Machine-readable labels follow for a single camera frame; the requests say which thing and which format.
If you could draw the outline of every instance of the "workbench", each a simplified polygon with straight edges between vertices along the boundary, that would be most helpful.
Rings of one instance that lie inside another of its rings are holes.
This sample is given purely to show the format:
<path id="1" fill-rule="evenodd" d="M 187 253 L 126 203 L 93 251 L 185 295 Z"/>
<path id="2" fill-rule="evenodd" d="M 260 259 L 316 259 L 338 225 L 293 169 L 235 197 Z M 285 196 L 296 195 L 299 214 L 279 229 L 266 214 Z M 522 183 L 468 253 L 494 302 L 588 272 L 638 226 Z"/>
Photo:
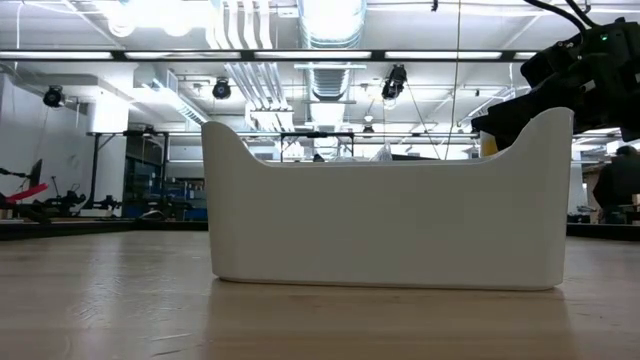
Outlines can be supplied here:
<path id="1" fill-rule="evenodd" d="M 252 285 L 206 232 L 0 243 L 2 359 L 638 359 L 640 245 L 569 238 L 544 292 Z"/>

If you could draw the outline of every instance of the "wooden surface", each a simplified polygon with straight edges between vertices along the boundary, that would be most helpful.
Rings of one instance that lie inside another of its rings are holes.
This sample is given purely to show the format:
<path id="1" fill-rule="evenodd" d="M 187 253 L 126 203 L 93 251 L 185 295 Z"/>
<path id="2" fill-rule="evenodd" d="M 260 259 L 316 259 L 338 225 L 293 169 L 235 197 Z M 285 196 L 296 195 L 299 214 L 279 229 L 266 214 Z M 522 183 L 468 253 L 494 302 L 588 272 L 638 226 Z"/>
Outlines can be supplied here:
<path id="1" fill-rule="evenodd" d="M 640 359 L 640 245 L 546 292 L 214 280 L 206 232 L 0 243 L 0 359 Z"/>

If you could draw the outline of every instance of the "ventilation duct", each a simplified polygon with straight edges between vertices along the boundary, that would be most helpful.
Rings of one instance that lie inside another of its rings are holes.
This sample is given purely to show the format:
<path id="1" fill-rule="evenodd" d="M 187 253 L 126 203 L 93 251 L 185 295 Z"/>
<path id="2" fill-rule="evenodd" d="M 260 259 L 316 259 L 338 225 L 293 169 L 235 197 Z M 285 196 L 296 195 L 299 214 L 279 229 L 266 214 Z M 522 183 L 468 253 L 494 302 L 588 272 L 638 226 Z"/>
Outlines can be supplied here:
<path id="1" fill-rule="evenodd" d="M 362 37 L 366 7 L 366 0 L 298 0 L 303 47 L 357 48 Z M 349 88 L 351 70 L 311 69 L 307 74 L 310 93 L 320 101 L 339 101 Z M 311 117 L 322 124 L 337 124 L 344 115 L 344 104 L 331 104 L 332 111 L 325 112 L 324 107 L 327 105 L 329 104 L 311 105 Z M 336 107 L 341 108 L 341 111 L 335 111 Z"/>

